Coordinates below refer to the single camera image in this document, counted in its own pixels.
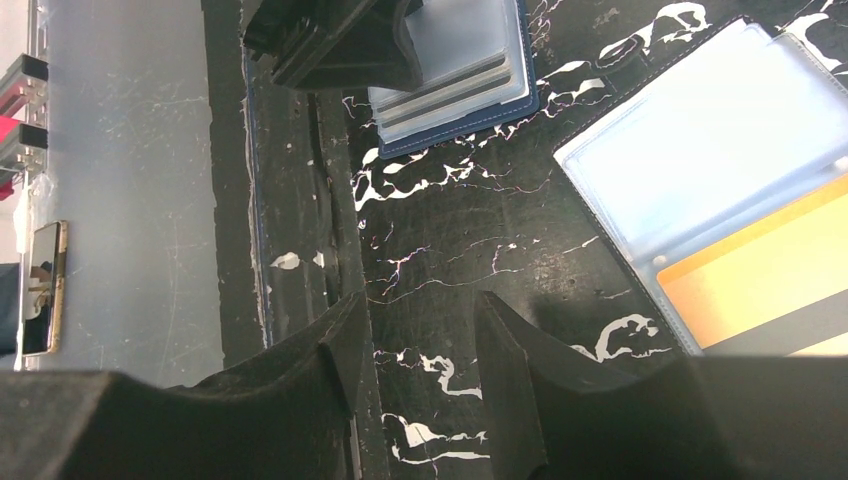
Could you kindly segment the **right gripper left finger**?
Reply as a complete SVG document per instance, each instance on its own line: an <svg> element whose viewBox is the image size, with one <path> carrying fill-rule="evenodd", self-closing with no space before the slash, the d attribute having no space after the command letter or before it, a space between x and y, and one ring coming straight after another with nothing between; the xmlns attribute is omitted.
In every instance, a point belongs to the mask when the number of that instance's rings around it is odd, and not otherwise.
<svg viewBox="0 0 848 480"><path fill-rule="evenodd" d="M351 293L192 387L112 371L5 372L5 479L350 479L368 331Z"/></svg>

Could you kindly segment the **navy blue card holder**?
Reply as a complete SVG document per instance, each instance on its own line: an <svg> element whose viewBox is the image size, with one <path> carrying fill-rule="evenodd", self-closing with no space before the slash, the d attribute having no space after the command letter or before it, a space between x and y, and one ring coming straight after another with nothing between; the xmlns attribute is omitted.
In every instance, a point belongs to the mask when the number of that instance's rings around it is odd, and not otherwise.
<svg viewBox="0 0 848 480"><path fill-rule="evenodd" d="M414 90L368 90L383 159L524 118L539 94L523 1L425 1L403 20Z"/></svg>

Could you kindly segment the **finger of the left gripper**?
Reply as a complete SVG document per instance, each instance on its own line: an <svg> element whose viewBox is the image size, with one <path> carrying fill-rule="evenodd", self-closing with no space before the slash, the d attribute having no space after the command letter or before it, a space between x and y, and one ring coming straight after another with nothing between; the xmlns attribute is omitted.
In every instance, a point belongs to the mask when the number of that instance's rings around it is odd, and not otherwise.
<svg viewBox="0 0 848 480"><path fill-rule="evenodd" d="M412 91L423 73L406 18L411 0L261 0L242 3L242 43L271 81L316 92Z"/></svg>

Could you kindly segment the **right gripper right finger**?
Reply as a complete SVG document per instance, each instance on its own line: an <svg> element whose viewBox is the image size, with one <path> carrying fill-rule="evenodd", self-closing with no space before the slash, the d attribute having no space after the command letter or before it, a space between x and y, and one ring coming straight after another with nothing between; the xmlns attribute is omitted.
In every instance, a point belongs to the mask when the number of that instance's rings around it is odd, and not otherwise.
<svg viewBox="0 0 848 480"><path fill-rule="evenodd" d="M498 479L843 479L843 357L685 357L635 377L491 291L475 346Z"/></svg>

